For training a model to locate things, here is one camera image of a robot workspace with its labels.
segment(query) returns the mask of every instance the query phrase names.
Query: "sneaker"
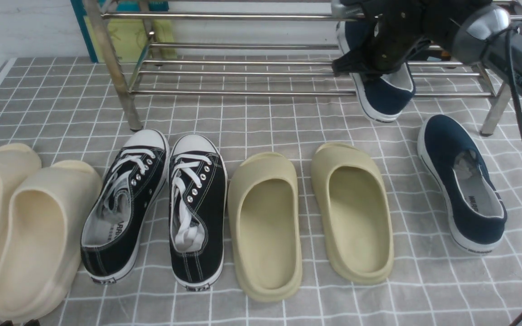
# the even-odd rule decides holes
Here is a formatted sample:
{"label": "sneaker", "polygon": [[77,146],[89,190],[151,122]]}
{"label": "sneaker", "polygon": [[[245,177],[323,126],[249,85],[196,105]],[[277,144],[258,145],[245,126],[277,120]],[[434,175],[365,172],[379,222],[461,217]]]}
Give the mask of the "sneaker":
{"label": "sneaker", "polygon": [[189,291],[205,291],[223,270],[227,171],[215,145],[198,134],[174,145],[169,171],[174,278]]}
{"label": "sneaker", "polygon": [[[360,47],[372,29],[373,25],[363,19],[340,21],[336,25],[336,34],[342,53],[346,54]],[[358,73],[352,73],[350,77],[356,85],[358,102],[364,115],[371,121],[395,121],[416,92],[412,73],[406,63],[397,72],[380,78],[364,79]]]}
{"label": "sneaker", "polygon": [[143,220],[168,177],[168,154],[160,132],[141,130],[108,169],[81,239],[82,262],[95,283],[116,283],[132,270]]}
{"label": "sneaker", "polygon": [[442,190],[454,241],[473,254],[493,251],[507,212],[466,130],[445,115],[431,117],[420,129],[418,155]]}

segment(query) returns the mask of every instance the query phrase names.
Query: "white shoelace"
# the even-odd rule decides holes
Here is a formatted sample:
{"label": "white shoelace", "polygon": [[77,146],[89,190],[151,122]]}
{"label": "white shoelace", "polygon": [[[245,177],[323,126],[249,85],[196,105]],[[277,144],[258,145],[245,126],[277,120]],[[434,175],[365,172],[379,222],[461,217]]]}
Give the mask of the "white shoelace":
{"label": "white shoelace", "polygon": [[[203,187],[203,183],[201,182],[201,178],[193,171],[193,168],[197,168],[201,161],[205,161],[208,165],[211,165],[211,160],[209,157],[203,155],[192,155],[192,154],[181,154],[176,157],[176,162],[185,159],[197,159],[195,162],[184,163],[180,162],[174,166],[172,173],[170,175],[173,176],[171,191],[174,196],[172,198],[172,214],[174,214],[174,205],[176,204],[176,200],[178,196],[182,196],[184,192],[187,190],[186,185],[183,180],[176,176],[177,173],[182,171],[188,177],[190,177],[195,186],[197,188]],[[205,240],[204,229],[201,225],[191,226],[191,221],[193,217],[189,211],[189,208],[186,206],[186,203],[183,200],[180,200],[180,205],[178,207],[179,216],[178,222],[180,222],[179,230],[176,236],[174,236],[174,245],[176,249],[180,252],[190,252],[199,250],[203,245],[203,241]]]}
{"label": "white shoelace", "polygon": [[116,177],[117,174],[114,172],[121,167],[126,162],[134,162],[136,165],[138,165],[140,169],[140,175],[145,175],[146,171],[148,171],[149,166],[145,165],[143,161],[141,160],[141,157],[143,154],[146,154],[150,156],[152,159],[156,158],[156,155],[151,150],[147,149],[128,149],[122,151],[122,154],[120,155],[120,159],[116,162],[114,167],[110,170],[110,173],[112,175],[110,176],[110,180],[106,183],[107,185],[110,184],[110,188],[107,192],[104,193],[104,202],[103,206],[104,209],[111,211],[110,209],[110,196],[113,196],[114,191],[118,186],[122,184],[122,181],[127,180],[128,176],[130,175],[130,172],[122,173],[120,176]]}

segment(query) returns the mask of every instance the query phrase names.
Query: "robotic arm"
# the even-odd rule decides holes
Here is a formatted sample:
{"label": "robotic arm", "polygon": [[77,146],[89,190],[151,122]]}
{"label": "robotic arm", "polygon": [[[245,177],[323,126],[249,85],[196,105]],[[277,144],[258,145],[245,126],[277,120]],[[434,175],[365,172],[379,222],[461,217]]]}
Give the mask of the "robotic arm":
{"label": "robotic arm", "polygon": [[[364,42],[332,63],[336,75],[360,72],[379,76],[395,72],[428,40],[464,64],[482,62],[509,82],[505,33],[509,13],[492,0],[334,0],[338,17],[364,17],[376,25]],[[510,45],[518,92],[522,95],[522,35]]]}

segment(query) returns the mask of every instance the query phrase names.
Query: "shoelace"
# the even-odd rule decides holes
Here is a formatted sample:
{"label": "shoelace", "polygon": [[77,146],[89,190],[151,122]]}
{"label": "shoelace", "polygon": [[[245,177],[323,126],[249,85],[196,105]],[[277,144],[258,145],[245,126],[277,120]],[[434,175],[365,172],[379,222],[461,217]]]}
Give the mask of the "shoelace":
{"label": "shoelace", "polygon": [[133,186],[136,186],[136,180],[141,180],[140,175],[145,175],[146,171],[150,168],[149,165],[152,164],[152,161],[150,159],[147,160],[148,165],[145,165],[143,161],[141,160],[141,157],[143,154],[146,154],[151,157],[151,159],[155,159],[156,155],[151,150],[147,149],[128,149],[122,151],[122,154],[120,155],[120,159],[116,162],[114,167],[110,170],[110,173],[112,175],[110,176],[110,180],[106,184],[110,184],[110,188],[107,192],[105,192],[104,195],[104,208],[110,210],[110,196],[112,196],[114,190],[116,190],[116,187],[121,183],[123,179],[128,179],[128,176],[130,175],[130,172],[128,173],[122,173],[120,175],[115,174],[114,172],[121,167],[126,162],[134,162],[136,165],[138,165],[140,169],[140,174],[136,176],[136,179],[132,179],[131,183]]}
{"label": "shoelace", "polygon": [[[181,161],[182,159],[196,159],[197,161],[184,163]],[[201,180],[206,180],[207,176],[204,174],[201,174],[199,176],[192,169],[197,168],[201,164],[201,161],[204,161],[205,163],[207,163],[207,165],[212,164],[209,157],[203,155],[181,154],[176,157],[176,162],[179,161],[180,163],[174,166],[174,169],[171,173],[171,175],[174,176],[171,183],[172,191],[174,194],[172,199],[172,213],[174,213],[174,205],[176,204],[176,199],[178,198],[178,196],[182,196],[184,192],[187,190],[186,185],[180,178],[180,175],[177,176],[177,173],[180,173],[180,171],[182,171],[193,180],[197,188],[201,188],[203,187],[203,183],[201,182]],[[193,195],[196,195],[197,193],[198,191],[196,189],[193,189],[191,192],[191,194]],[[192,202],[193,197],[187,196],[187,201]],[[199,232],[199,227],[197,225],[191,226],[191,221],[193,220],[193,217],[191,216],[191,213],[183,200],[180,200],[178,218],[180,222],[180,227],[177,235],[174,236],[174,245],[176,246],[176,248],[180,251],[192,251],[201,248],[201,245],[203,245],[203,241],[205,240],[205,234]]]}

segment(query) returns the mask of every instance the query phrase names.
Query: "black canvas sneaker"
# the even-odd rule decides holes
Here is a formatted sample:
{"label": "black canvas sneaker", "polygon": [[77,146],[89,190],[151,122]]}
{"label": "black canvas sneaker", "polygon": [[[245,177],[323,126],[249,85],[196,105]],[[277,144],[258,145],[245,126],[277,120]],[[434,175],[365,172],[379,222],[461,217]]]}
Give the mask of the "black canvas sneaker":
{"label": "black canvas sneaker", "polygon": [[205,291],[223,270],[227,172],[215,145],[198,134],[174,145],[169,171],[174,278],[189,291]]}
{"label": "black canvas sneaker", "polygon": [[82,262],[95,283],[116,283],[133,268],[145,215],[168,177],[169,147],[156,130],[141,130],[120,150],[86,220]]}

